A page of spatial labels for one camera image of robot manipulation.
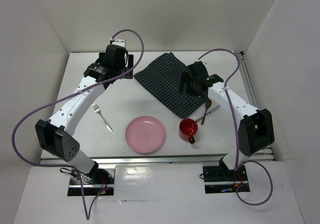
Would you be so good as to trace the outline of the brown wooden spoon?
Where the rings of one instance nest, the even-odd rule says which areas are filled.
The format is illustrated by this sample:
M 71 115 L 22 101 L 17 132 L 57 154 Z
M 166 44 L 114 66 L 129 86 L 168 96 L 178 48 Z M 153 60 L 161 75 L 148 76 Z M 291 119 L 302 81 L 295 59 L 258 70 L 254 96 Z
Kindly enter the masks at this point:
M 210 109 L 211 105 L 212 105 L 212 101 L 210 99 L 207 99 L 206 102 L 205 102 L 205 112 L 204 112 L 204 115 L 203 115 L 203 117 L 201 119 L 201 123 L 200 123 L 201 125 L 204 124 L 207 112 Z

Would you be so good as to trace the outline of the dark checked cloth placemat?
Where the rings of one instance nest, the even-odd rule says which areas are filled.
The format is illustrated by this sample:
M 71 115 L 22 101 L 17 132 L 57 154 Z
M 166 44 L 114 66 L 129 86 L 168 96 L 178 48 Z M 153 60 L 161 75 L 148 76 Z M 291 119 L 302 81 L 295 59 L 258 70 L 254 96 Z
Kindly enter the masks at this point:
M 180 80 L 187 66 L 172 52 L 153 60 L 146 68 L 134 74 L 135 80 L 177 117 L 185 119 L 193 114 L 206 99 L 179 93 Z

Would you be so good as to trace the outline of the silver knife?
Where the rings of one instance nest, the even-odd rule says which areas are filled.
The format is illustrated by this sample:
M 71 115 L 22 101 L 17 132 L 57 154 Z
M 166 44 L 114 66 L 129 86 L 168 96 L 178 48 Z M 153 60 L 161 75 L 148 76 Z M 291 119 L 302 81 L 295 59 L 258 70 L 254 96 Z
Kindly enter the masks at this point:
M 217 111 L 220 108 L 220 105 L 215 106 L 214 108 L 212 108 L 210 111 L 207 111 L 206 116 L 210 115 L 211 113 L 214 113 L 215 111 Z M 203 119 L 203 117 L 199 117 L 195 120 L 196 123 L 200 122 Z

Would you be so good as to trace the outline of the red mug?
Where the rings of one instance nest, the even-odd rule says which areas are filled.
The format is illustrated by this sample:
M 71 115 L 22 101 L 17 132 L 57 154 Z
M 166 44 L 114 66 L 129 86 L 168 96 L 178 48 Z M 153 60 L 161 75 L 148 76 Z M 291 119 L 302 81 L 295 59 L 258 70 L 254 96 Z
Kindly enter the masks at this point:
M 195 143 L 195 134 L 198 131 L 198 124 L 190 118 L 183 119 L 179 124 L 179 137 L 188 141 L 190 144 Z

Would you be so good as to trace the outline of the silver fork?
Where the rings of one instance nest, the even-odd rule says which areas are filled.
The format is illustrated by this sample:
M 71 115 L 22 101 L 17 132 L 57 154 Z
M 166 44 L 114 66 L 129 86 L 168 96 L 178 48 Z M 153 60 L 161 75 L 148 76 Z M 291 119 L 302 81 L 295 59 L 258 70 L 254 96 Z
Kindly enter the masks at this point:
M 101 111 L 100 107 L 99 107 L 96 103 L 93 103 L 93 104 L 92 104 L 92 107 L 93 107 L 95 113 L 98 114 L 98 115 L 101 117 L 101 119 L 102 119 L 102 121 L 104 122 L 104 124 L 105 124 L 105 126 L 107 127 L 107 129 L 108 129 L 110 132 L 113 132 L 113 129 L 112 129 L 111 125 L 107 122 L 107 120 L 106 120 L 106 119 L 104 118 L 104 116 L 102 115 L 102 111 Z

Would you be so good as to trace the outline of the pink plate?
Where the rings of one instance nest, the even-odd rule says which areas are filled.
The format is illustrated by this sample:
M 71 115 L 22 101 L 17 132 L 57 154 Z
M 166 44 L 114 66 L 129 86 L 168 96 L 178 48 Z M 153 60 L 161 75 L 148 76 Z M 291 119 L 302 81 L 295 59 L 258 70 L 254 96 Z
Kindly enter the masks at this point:
M 152 116 L 139 116 L 133 119 L 125 130 L 128 146 L 140 154 L 156 152 L 165 140 L 163 124 Z

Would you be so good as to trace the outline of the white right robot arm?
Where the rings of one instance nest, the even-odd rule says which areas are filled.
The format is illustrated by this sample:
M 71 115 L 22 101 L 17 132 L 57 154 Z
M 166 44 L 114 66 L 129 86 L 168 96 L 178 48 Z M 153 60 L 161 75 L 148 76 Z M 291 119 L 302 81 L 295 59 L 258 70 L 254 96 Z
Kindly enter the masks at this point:
M 238 143 L 219 160 L 218 174 L 230 180 L 236 165 L 246 162 L 258 151 L 275 141 L 272 114 L 258 109 L 232 91 L 217 74 L 209 75 L 201 61 L 188 65 L 182 72 L 179 92 L 210 99 L 226 110 L 236 122 Z

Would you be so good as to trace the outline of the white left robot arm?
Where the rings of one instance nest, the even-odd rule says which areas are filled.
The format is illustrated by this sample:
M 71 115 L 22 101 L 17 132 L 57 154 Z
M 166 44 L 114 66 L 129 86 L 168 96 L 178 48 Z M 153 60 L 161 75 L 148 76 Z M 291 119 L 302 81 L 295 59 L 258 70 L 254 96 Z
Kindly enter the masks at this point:
M 121 75 L 131 67 L 133 56 L 128 54 L 125 40 L 113 40 L 106 51 L 99 53 L 98 59 L 84 71 L 74 91 L 75 96 L 67 100 L 47 121 L 40 119 L 35 125 L 40 147 L 78 169 L 81 178 L 88 184 L 107 184 L 112 183 L 113 179 L 81 151 L 73 134 L 93 102 L 108 88 L 108 83 L 101 82 Z

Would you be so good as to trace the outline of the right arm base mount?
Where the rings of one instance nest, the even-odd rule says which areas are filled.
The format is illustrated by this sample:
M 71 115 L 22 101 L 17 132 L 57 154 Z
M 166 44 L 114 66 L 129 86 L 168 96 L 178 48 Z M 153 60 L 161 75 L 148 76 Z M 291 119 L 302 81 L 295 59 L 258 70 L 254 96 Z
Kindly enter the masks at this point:
M 236 172 L 223 174 L 219 166 L 203 166 L 199 178 L 204 181 L 206 194 L 250 192 L 247 171 L 244 166 Z

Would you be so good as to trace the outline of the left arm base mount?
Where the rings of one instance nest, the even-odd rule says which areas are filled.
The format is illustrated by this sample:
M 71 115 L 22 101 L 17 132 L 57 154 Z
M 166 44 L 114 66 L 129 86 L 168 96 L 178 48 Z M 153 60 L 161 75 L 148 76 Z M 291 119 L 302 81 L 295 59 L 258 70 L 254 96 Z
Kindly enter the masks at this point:
M 81 182 L 74 168 L 62 167 L 59 170 L 62 174 L 69 176 L 68 184 L 68 197 L 80 197 L 81 192 Z M 104 169 L 106 175 L 98 177 L 97 180 L 92 180 L 84 174 L 80 174 L 83 184 L 83 191 L 85 196 L 93 197 L 102 192 L 102 196 L 113 196 L 114 195 L 114 181 L 116 168 L 114 166 L 107 166 Z

